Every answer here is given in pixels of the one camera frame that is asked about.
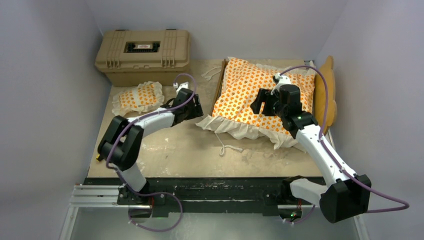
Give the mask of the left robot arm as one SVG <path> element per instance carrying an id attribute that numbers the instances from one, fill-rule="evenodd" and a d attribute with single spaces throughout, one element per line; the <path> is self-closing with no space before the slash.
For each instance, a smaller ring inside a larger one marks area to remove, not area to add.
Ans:
<path id="1" fill-rule="evenodd" d="M 143 138 L 203 114 L 198 94 L 182 88 L 155 111 L 132 118 L 115 116 L 97 147 L 96 160 L 106 161 L 106 167 L 114 170 L 130 190 L 130 199 L 142 205 L 152 195 L 136 163 Z"/>

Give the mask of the small orange patterned pillow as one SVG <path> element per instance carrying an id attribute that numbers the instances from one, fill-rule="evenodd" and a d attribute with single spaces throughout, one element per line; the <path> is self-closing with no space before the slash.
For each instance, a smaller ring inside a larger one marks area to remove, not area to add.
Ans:
<path id="1" fill-rule="evenodd" d="M 124 116 L 128 113 L 144 113 L 159 108 L 165 100 L 163 86 L 159 82 L 147 81 L 117 93 L 112 98 L 112 113 Z"/>

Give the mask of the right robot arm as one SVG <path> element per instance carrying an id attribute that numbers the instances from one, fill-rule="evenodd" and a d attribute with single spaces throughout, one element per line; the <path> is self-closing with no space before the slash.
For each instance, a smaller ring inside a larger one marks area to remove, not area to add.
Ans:
<path id="1" fill-rule="evenodd" d="M 371 180 L 344 163 L 328 140 L 314 116 L 302 109 L 301 91 L 296 85 L 285 84 L 278 90 L 260 88 L 250 105 L 255 115 L 278 117 L 283 127 L 297 140 L 320 170 L 324 185 L 302 176 L 282 182 L 280 196 L 288 204 L 298 199 L 319 206 L 330 223 L 364 214 L 368 211 Z"/>

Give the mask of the orange patterned white blanket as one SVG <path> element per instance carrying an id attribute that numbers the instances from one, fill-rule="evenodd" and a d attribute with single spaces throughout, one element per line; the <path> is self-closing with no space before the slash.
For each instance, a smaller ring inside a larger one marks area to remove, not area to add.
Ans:
<path id="1" fill-rule="evenodd" d="M 224 69 L 221 94 L 212 113 L 196 125 L 216 134 L 228 133 L 237 140 L 266 137 L 274 149 L 304 148 L 283 128 L 276 116 L 254 114 L 250 108 L 259 89 L 272 89 L 273 76 L 284 69 L 270 65 L 254 64 L 247 60 L 229 57 Z"/>

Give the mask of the wooden pet bed frame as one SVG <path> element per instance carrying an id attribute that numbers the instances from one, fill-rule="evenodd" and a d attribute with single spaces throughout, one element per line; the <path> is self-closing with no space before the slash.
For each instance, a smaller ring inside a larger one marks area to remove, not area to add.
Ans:
<path id="1" fill-rule="evenodd" d="M 316 73 L 312 69 L 294 69 L 286 73 L 291 84 L 300 89 L 302 109 L 314 115 L 320 126 L 327 130 L 337 116 L 335 101 L 334 58 L 328 56 Z"/>

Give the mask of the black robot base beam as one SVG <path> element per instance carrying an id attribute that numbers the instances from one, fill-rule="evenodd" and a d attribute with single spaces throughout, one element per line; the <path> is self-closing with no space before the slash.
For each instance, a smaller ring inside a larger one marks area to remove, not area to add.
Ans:
<path id="1" fill-rule="evenodd" d="M 113 206 L 145 208 L 154 218 L 180 212 L 290 216 L 312 206 L 283 192 L 285 177 L 149 177 L 147 181 L 148 192 L 156 196 L 137 196 L 118 178 L 87 177 L 83 183 L 112 187 L 117 190 Z"/>

